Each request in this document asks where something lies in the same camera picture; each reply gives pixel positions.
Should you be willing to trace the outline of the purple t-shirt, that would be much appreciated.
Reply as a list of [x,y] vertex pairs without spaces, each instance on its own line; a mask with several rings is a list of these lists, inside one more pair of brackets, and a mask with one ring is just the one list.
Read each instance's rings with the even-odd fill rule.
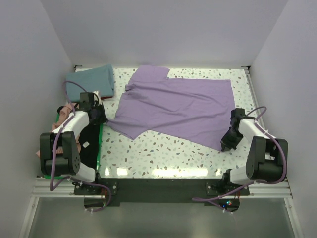
[[165,67],[140,66],[107,125],[129,139],[147,130],[221,150],[235,108],[230,80],[168,78]]

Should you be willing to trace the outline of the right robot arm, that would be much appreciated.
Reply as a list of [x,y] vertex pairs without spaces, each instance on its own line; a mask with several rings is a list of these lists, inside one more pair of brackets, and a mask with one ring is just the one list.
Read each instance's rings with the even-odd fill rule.
[[243,138],[250,142],[246,165],[228,169],[212,189],[227,195],[238,186],[246,187],[254,182],[278,184],[287,174],[288,142],[271,135],[258,119],[245,113],[242,108],[231,111],[230,127],[221,139],[222,152],[237,149]]

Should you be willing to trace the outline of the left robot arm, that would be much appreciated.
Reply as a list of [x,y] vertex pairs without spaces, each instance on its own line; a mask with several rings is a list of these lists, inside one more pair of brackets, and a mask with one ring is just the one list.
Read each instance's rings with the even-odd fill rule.
[[62,180],[74,179],[85,182],[85,189],[91,194],[98,194],[103,188],[97,179],[94,167],[81,162],[77,139],[83,136],[81,148],[85,145],[93,148],[93,158],[99,153],[100,128],[107,122],[105,109],[99,91],[80,93],[80,101],[74,112],[52,132],[40,136],[40,164],[44,175],[50,176],[50,187],[54,190],[59,183],[55,176]]

